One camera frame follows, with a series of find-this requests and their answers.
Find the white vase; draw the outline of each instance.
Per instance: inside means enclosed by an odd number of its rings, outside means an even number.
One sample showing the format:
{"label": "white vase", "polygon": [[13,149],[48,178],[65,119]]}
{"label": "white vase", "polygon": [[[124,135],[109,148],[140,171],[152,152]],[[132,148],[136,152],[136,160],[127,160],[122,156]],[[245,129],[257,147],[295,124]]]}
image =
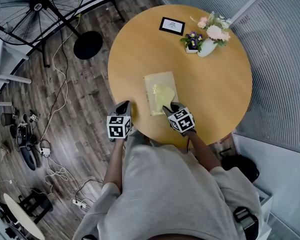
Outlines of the white vase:
{"label": "white vase", "polygon": [[201,45],[201,51],[198,51],[197,54],[199,57],[205,57],[209,55],[216,47],[217,43],[214,43],[210,38],[207,38],[203,41]]}

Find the fan base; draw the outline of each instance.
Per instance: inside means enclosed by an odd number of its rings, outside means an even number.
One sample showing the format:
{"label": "fan base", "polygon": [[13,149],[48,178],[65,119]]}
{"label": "fan base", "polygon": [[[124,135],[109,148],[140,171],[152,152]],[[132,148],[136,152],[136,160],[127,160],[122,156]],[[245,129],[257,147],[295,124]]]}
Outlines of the fan base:
{"label": "fan base", "polygon": [[102,36],[96,31],[83,33],[74,43],[74,55],[80,60],[88,60],[95,56],[103,44]]}

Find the fan grille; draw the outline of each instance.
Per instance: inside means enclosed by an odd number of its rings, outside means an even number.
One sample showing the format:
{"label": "fan grille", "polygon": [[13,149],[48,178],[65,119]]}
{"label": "fan grille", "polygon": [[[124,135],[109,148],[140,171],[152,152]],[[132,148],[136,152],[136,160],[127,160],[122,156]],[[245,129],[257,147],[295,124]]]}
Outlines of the fan grille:
{"label": "fan grille", "polygon": [[[59,22],[49,8],[40,8],[42,0],[0,0],[0,26],[8,33],[33,44]],[[73,16],[83,0],[48,0],[63,16]],[[0,30],[0,39],[13,45],[24,43]]]}

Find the picture frame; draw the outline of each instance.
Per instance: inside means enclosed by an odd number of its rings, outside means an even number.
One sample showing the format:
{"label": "picture frame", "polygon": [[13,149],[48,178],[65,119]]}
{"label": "picture frame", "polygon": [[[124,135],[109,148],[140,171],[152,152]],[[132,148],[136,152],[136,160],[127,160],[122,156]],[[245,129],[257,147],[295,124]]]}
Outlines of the picture frame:
{"label": "picture frame", "polygon": [[184,35],[185,22],[173,18],[162,17],[159,30],[166,31],[179,36]]}

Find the gray sweatshirt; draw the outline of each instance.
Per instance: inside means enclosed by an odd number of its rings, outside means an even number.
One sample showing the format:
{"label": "gray sweatshirt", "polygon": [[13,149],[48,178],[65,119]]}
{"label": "gray sweatshirt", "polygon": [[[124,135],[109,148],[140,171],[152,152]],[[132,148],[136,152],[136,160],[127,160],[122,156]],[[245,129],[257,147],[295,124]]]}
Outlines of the gray sweatshirt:
{"label": "gray sweatshirt", "polygon": [[208,172],[191,154],[172,145],[137,145],[123,164],[122,193],[114,183],[102,188],[73,240],[147,240],[181,234],[204,240],[245,240],[233,211],[246,207],[259,219],[259,196],[250,181],[232,168]]}

